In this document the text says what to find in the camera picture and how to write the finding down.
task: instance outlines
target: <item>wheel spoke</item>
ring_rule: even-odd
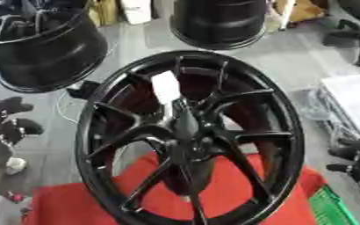
[[[228,65],[228,61],[224,62],[222,64],[221,70],[220,70],[220,74],[217,77],[217,86],[216,86],[216,92],[218,93],[222,93],[223,91],[223,87],[224,87],[224,82],[225,80],[227,80],[227,73],[226,73],[226,69],[227,69],[227,65]]]
[[[150,79],[146,78],[145,76],[135,74],[135,73],[128,73],[126,76],[126,79],[133,85],[133,86],[139,86],[139,85],[150,85],[151,81]]]
[[[220,113],[226,107],[234,103],[250,98],[270,97],[273,94],[273,92],[274,90],[272,89],[265,89],[265,90],[256,90],[256,91],[245,91],[242,93],[227,95],[225,97],[219,98],[216,102],[212,103],[207,111],[208,113],[213,113],[213,112]]]
[[[216,136],[219,138],[223,147],[223,156],[228,158],[237,168],[248,178],[253,191],[258,200],[271,200],[273,195],[269,188],[261,180],[258,173],[255,171],[253,165],[242,154],[240,148],[235,143],[235,139],[231,136],[224,134],[222,131],[216,130]]]
[[[192,180],[192,175],[189,167],[187,165],[181,166],[181,172],[183,173],[185,182],[190,187],[190,199],[192,204],[192,209],[194,212],[194,218],[192,225],[207,225],[208,220],[205,216],[205,211],[202,208],[198,193],[195,191],[194,182]]]
[[[11,23],[14,22],[14,21],[11,21],[11,19],[21,19],[20,16],[6,16],[6,17],[3,17],[1,19],[1,25],[0,25],[0,40],[1,40],[1,37],[3,36],[6,28],[9,28],[11,27]]]
[[[258,142],[258,141],[289,141],[293,134],[291,132],[265,132],[260,134],[245,134],[243,131],[230,131],[239,144]]]
[[[117,107],[107,105],[105,103],[95,103],[96,112],[103,114],[107,119],[111,116],[123,117],[133,120],[134,123],[140,120],[140,115],[127,110],[118,109]]]
[[[121,205],[121,208],[124,211],[128,211],[130,207],[133,207],[134,210],[138,210],[143,197],[151,188],[163,180],[171,164],[170,158],[163,161],[163,163],[161,163],[158,168],[153,171],[153,173],[143,180],[141,185],[126,199],[126,201]]]
[[[145,142],[147,143],[151,148],[153,148],[155,150],[155,152],[158,155],[163,155],[165,153],[165,141],[154,137],[154,136],[147,136],[147,137],[142,137],[140,139],[135,140],[137,141],[141,141],[141,142]]]
[[[181,70],[182,60],[183,60],[182,56],[179,56],[179,57],[176,58],[175,76],[177,78],[179,78],[180,74],[181,74],[180,70]]]
[[[117,135],[116,138],[109,140],[101,147],[95,149],[92,153],[87,155],[87,159],[102,158],[103,156],[106,156],[106,154],[112,152],[114,149],[118,149],[129,143],[138,141],[137,138],[139,136],[146,134],[165,136],[169,139],[173,138],[173,134],[170,131],[156,125],[133,127],[123,132],[123,134]]]

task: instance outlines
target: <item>black wheel rim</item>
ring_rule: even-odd
[[[39,93],[85,78],[107,52],[89,7],[89,0],[0,1],[0,83]]]
[[[175,221],[151,214],[143,208],[133,207],[135,206],[135,200],[141,199],[143,194],[154,186],[158,180],[162,180],[163,171],[167,170],[170,165],[173,165],[172,163],[181,168],[186,181],[192,182],[188,175],[190,169],[187,168],[187,163],[177,165],[175,163],[176,156],[160,156],[161,152],[156,147],[161,144],[164,146],[164,149],[169,149],[172,141],[177,138],[170,129],[157,125],[154,119],[151,119],[160,118],[160,107],[145,107],[144,111],[125,107],[129,110],[126,111],[113,105],[117,101],[120,102],[121,95],[119,93],[126,87],[133,87],[134,90],[140,91],[141,85],[148,86],[150,76],[167,70],[172,70],[177,75],[177,79],[182,84],[187,106],[193,112],[198,111],[205,113],[204,115],[209,115],[209,119],[202,120],[204,125],[202,127],[206,127],[209,131],[203,134],[212,137],[213,145],[215,147],[219,146],[217,149],[220,149],[219,151],[213,151],[213,153],[209,152],[209,154],[212,157],[223,155],[232,161],[248,177],[253,185],[254,198],[237,207],[232,212],[214,218],[205,218],[198,195],[193,194],[195,190],[190,190],[191,202],[194,208],[193,221]],[[202,83],[208,83],[206,81],[198,81],[198,75],[196,74],[201,75],[204,79],[209,77],[210,81],[213,80],[212,83],[215,84],[212,86],[207,85],[209,87],[205,88],[204,93],[192,96],[192,91],[187,92],[188,84],[182,83],[187,83],[187,79],[182,77],[188,77],[188,79],[191,77],[190,80],[192,80],[192,83],[197,84],[199,90],[203,90],[201,88],[203,87]],[[222,89],[225,89],[223,83],[230,81],[230,79],[233,79],[230,83],[242,82],[242,84],[246,84],[241,87],[247,86],[247,89],[229,95],[227,92],[222,92]],[[239,108],[231,105],[232,103],[238,104],[240,100]],[[266,107],[269,107],[272,114],[276,116],[277,124],[272,126],[270,121],[267,121],[268,124],[263,125],[267,127],[262,127],[263,130],[261,130],[258,124],[264,123],[263,120],[267,119],[267,117],[263,116],[261,120],[254,122],[254,125],[252,124],[253,122],[248,121],[248,132],[244,130],[242,133],[229,132],[221,126],[211,127],[212,123],[214,125],[215,122],[220,120],[211,120],[210,115],[216,115],[216,112],[222,112],[221,110],[225,108],[224,114],[236,117],[235,112],[238,111],[237,109],[241,109],[242,105],[248,105],[248,109],[255,109],[256,111],[253,112],[254,116],[255,113],[264,114],[263,112],[268,111]],[[100,130],[97,128],[99,124],[103,124],[97,121],[97,114],[99,112],[101,112],[100,116],[105,118],[111,117],[107,113],[117,115],[116,121],[119,118],[128,118],[132,121],[132,125],[136,124],[137,126],[131,126],[132,128],[127,132],[123,132],[122,135],[114,135],[115,137],[110,139],[108,137],[105,141],[97,141],[93,136]],[[245,111],[240,111],[240,117],[243,117],[244,113]],[[140,121],[141,118],[145,119],[146,115],[152,114],[154,116],[148,116],[150,121],[153,121],[152,123],[141,123],[143,126],[139,122],[134,123],[135,121]],[[273,127],[279,127],[279,130],[272,130]],[[150,137],[154,136],[152,140],[156,140],[156,142],[155,145],[153,144],[153,147],[155,147],[155,151],[160,158],[160,166],[154,173],[155,177],[149,177],[134,194],[126,197],[111,181],[111,175],[106,168],[105,158],[112,154],[114,149],[124,146],[130,140],[139,137],[140,134],[149,134]],[[275,170],[271,170],[272,172],[264,181],[261,181],[261,178],[256,175],[247,159],[243,157],[239,150],[240,142],[258,142],[262,144],[268,142],[269,146],[276,150],[275,154],[272,154],[274,160],[270,161]],[[112,146],[111,150],[105,146],[106,143],[108,143],[107,146]],[[304,140],[302,128],[299,118],[285,94],[264,74],[246,63],[228,56],[199,51],[178,51],[157,54],[134,62],[113,74],[96,91],[85,106],[76,136],[76,162],[83,182],[88,186],[102,207],[120,223],[124,224],[256,224],[274,212],[289,195],[299,176],[303,157]]]

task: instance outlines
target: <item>glossy black paint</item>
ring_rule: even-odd
[[[86,13],[87,1],[21,2],[0,2],[5,87],[54,91],[83,79],[104,59],[107,43]]]
[[[173,33],[207,49],[244,47],[264,33],[265,0],[176,0]]]
[[[177,75],[186,105],[199,122],[193,141],[182,143],[184,138],[179,137],[173,127],[162,124],[155,98],[148,98],[150,94],[144,91],[151,76],[167,70]],[[226,111],[232,103],[240,103],[239,108]],[[277,118],[279,130],[271,130],[266,123],[266,107]],[[248,118],[243,110],[252,112],[253,116]],[[229,116],[243,130],[222,127],[220,113]],[[113,130],[113,126],[124,123],[120,130]],[[95,134],[104,138],[97,141]],[[206,154],[209,157],[200,161],[199,154],[190,154],[191,148],[184,146],[202,143],[206,137],[212,139],[212,147]],[[111,181],[109,165],[116,149],[136,140],[151,144],[160,164],[134,193],[125,196]],[[239,149],[240,144],[250,142],[270,142],[274,147],[268,153],[279,158],[272,162],[275,170],[265,180],[261,180]],[[198,190],[193,185],[195,173],[191,167],[197,162],[210,162],[216,156],[226,157],[248,177],[254,188],[254,198],[232,212],[206,218]],[[84,183],[118,222],[132,225],[257,224],[289,195],[301,170],[303,156],[302,128],[285,94],[264,74],[244,62],[198,51],[157,54],[117,71],[89,99],[76,135],[76,162]],[[173,167],[179,169],[183,182],[190,188],[193,221],[175,221],[140,208],[146,192],[165,179]]]

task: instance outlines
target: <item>white plastic cap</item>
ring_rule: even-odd
[[[162,105],[169,104],[181,97],[180,83],[172,71],[152,77],[154,93]]]

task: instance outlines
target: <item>black rim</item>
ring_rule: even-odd
[[[190,109],[198,122],[199,130],[193,135],[193,142],[187,143],[202,146],[200,143],[207,138],[211,144],[209,148],[200,148],[205,152],[202,156],[192,155],[188,148],[171,151],[183,147],[184,139],[179,139],[172,127],[162,124],[162,108],[150,92],[144,91],[150,88],[151,76],[167,70],[172,70],[182,85],[184,98],[177,106]],[[138,98],[132,93],[139,93]],[[239,124],[242,131],[221,126],[222,114]],[[113,121],[124,123],[112,130]],[[94,138],[97,133],[104,138]],[[112,182],[106,160],[116,149],[136,139],[152,145],[160,166],[127,197]],[[240,150],[241,144],[251,142],[272,169],[268,169],[265,179],[256,174]],[[269,154],[262,152],[261,146],[268,148]],[[179,151],[189,160],[172,154]],[[190,185],[193,221],[175,221],[138,207],[144,193],[164,179],[169,167],[177,167],[189,185],[193,182],[190,167],[216,156],[226,157],[243,172],[253,186],[254,198],[232,212],[205,218],[198,190]],[[84,183],[108,213],[120,223],[133,225],[256,224],[274,212],[289,195],[299,176],[303,156],[302,128],[285,94],[264,74],[244,62],[198,51],[157,54],[116,72],[85,106],[76,136],[76,162]]]
[[[259,41],[266,33],[266,27],[263,26],[261,31],[257,35],[249,39],[245,39],[238,42],[230,42],[230,43],[205,43],[203,41],[198,41],[188,38],[187,36],[184,36],[182,33],[180,33],[173,25],[173,18],[170,20],[170,29],[177,36],[177,38],[183,41],[184,43],[187,43],[194,47],[201,47],[210,50],[230,50],[230,49],[247,47]]]

